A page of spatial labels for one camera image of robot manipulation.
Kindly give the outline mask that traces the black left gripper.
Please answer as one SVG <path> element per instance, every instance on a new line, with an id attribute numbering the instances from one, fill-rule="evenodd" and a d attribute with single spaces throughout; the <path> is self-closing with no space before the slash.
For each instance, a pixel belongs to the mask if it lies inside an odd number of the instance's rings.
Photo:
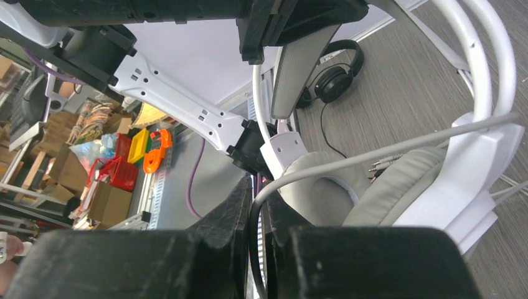
<path id="1" fill-rule="evenodd" d="M 265 47 L 281 47 L 329 26 L 363 19 L 365 1 L 242 1 L 236 19 L 244 62 L 262 64 Z"/>

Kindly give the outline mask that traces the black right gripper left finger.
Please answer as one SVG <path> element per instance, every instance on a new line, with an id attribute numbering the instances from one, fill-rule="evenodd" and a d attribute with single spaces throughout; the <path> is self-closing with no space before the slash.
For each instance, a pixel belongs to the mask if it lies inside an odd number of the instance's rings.
<path id="1" fill-rule="evenodd" d="M 56 230 L 21 262 L 6 298 L 244 298 L 252 180 L 184 230 Z"/>

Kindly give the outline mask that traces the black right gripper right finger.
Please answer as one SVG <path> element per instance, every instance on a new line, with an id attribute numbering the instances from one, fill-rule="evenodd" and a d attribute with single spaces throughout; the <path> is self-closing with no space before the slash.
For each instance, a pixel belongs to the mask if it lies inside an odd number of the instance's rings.
<path id="1" fill-rule="evenodd" d="M 279 194 L 263 206 L 269 298 L 479 298 L 436 229 L 315 227 Z"/>

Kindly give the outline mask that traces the small white headphones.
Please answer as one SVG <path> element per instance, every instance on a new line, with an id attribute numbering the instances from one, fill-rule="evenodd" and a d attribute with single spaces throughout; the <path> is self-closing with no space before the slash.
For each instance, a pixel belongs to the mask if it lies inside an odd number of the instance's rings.
<path id="1" fill-rule="evenodd" d="M 506 28 L 488 1 L 437 1 L 464 50 L 461 59 L 397 1 L 377 6 L 406 22 L 456 67 L 474 101 L 451 128 L 355 157 L 309 152 L 299 133 L 279 131 L 270 141 L 280 172 L 256 196 L 250 212 L 250 256 L 258 257 L 262 206 L 278 191 L 310 224 L 323 226 L 326 201 L 310 190 L 319 179 L 347 192 L 352 208 L 344 227 L 427 227 L 447 233 L 469 255 L 496 222 L 490 187 L 508 167 L 524 128 L 515 124 L 516 61 Z"/>

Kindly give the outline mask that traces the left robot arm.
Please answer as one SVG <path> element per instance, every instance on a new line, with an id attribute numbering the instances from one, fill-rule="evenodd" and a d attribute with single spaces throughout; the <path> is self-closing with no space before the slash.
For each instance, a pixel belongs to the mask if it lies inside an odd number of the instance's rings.
<path id="1" fill-rule="evenodd" d="M 233 19 L 242 60 L 254 67 L 259 108 L 265 47 L 283 48 L 278 75 L 298 78 L 290 96 L 296 101 L 340 25 L 361 20 L 368 10 L 365 1 L 2 1 L 1 36 L 41 67 L 60 68 L 61 80 L 164 111 L 251 174 L 279 173 L 265 120 L 246 120 L 186 94 L 135 49 L 136 37 L 126 25 Z"/>

